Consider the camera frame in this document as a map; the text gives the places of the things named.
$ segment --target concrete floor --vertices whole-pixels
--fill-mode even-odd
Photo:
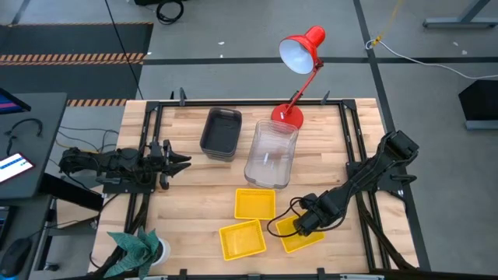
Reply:
[[[413,57],[498,56],[498,29],[425,30],[426,17],[456,16],[471,0],[405,1],[384,41]],[[12,21],[22,0],[0,2],[0,23]],[[117,22],[153,21],[152,11],[125,0],[109,0]],[[372,37],[386,26],[395,0],[361,0]],[[356,10],[349,0],[189,0],[185,14],[171,26],[155,24],[148,59],[277,57],[278,42],[314,24],[328,32],[320,55],[365,58]],[[498,1],[480,16],[498,17]],[[21,23],[110,22],[103,0],[30,0]],[[392,57],[382,47],[378,58]],[[498,64],[452,64],[470,75],[498,74]],[[419,158],[409,167],[419,221],[434,271],[498,275],[498,132],[466,131],[458,94],[471,80],[438,68],[381,64],[382,81],[397,129],[420,145]],[[144,66],[140,87],[147,99],[168,98],[184,87],[188,98],[287,97],[304,82],[284,64],[150,65]],[[306,96],[376,97],[368,64],[327,64]],[[123,109],[68,108],[63,125],[75,128],[119,129]],[[102,123],[101,116],[106,116]],[[102,134],[67,131],[100,146]],[[59,138],[67,145],[84,144]],[[115,141],[110,136],[108,142]],[[54,148],[52,159],[61,156]],[[49,165],[48,172],[56,172]],[[57,272],[33,274],[32,279],[82,275],[86,272],[93,237],[55,241],[49,261]],[[74,251],[60,250],[72,242]]]

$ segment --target yellow cable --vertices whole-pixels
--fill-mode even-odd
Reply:
[[[57,141],[57,139],[55,139],[55,144],[56,144],[56,145],[58,145],[59,147],[66,148],[66,149],[73,148],[73,147],[70,147],[70,146],[68,146],[68,145],[63,145],[63,144],[59,143],[59,142]],[[89,151],[89,150],[83,150],[83,149],[80,149],[80,151],[82,151],[82,152],[91,152],[91,153],[96,153],[96,154],[98,153],[98,152]]]
[[[382,40],[382,37],[391,29],[392,23],[395,21],[396,15],[398,14],[399,8],[402,6],[404,0],[398,0],[398,3],[396,3],[395,9],[392,11],[391,14],[391,19],[389,19],[388,25],[382,30],[381,34],[375,38],[375,41],[372,42],[372,47],[375,47],[375,45],[379,44],[379,42]]]

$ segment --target yellow tray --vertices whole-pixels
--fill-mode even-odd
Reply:
[[[275,225],[277,227],[279,235],[294,233],[296,231],[293,225],[293,221],[295,219],[297,219],[297,215],[278,221]],[[309,236],[306,237],[296,234],[290,237],[283,237],[280,239],[282,240],[282,244],[286,252],[292,253],[295,250],[299,250],[306,246],[310,246],[311,244],[316,243],[324,238],[325,238],[324,233],[311,233]]]
[[[235,218],[270,220],[275,218],[275,191],[237,189]]]
[[[219,229],[225,261],[266,251],[265,238],[258,220],[242,222]]]

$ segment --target lamp base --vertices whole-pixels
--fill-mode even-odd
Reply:
[[[298,106],[294,106],[292,110],[285,115],[289,104],[281,104],[275,107],[272,112],[272,121],[280,121],[286,124],[291,124],[296,128],[301,128],[304,122],[303,112]]]

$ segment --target wooden table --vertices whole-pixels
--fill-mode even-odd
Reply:
[[[128,101],[117,146],[138,148],[145,101]],[[357,111],[366,150],[372,156],[384,135],[375,99],[357,99]],[[160,142],[168,138],[173,150],[192,156],[192,166],[170,180],[170,189],[159,186],[150,200],[147,229],[156,229],[159,237],[172,248],[170,259],[151,270],[151,275],[178,275],[181,268],[189,275],[314,274],[317,268],[326,273],[367,272],[365,249],[354,198],[347,217],[337,229],[326,233],[319,243],[287,254],[279,238],[266,232],[267,250],[251,257],[224,261],[218,230],[243,222],[233,217],[235,190],[249,187],[244,167],[258,120],[270,116],[273,107],[231,107],[243,115],[242,130],[235,160],[225,163],[208,159],[199,146],[209,107],[167,107],[163,110]],[[284,212],[289,200],[314,192],[321,194],[346,180],[347,154],[338,106],[302,106],[305,120],[300,129],[289,186],[277,192],[277,213]],[[149,131],[152,131],[154,117]],[[352,119],[348,114],[350,131]],[[359,159],[353,140],[356,159]],[[129,194],[121,194],[102,212],[93,247],[93,259],[102,264],[115,248],[107,232],[124,228]],[[384,192],[377,193],[384,232],[408,262],[418,265],[405,208],[401,201]],[[373,234],[376,264],[381,266],[377,241]]]

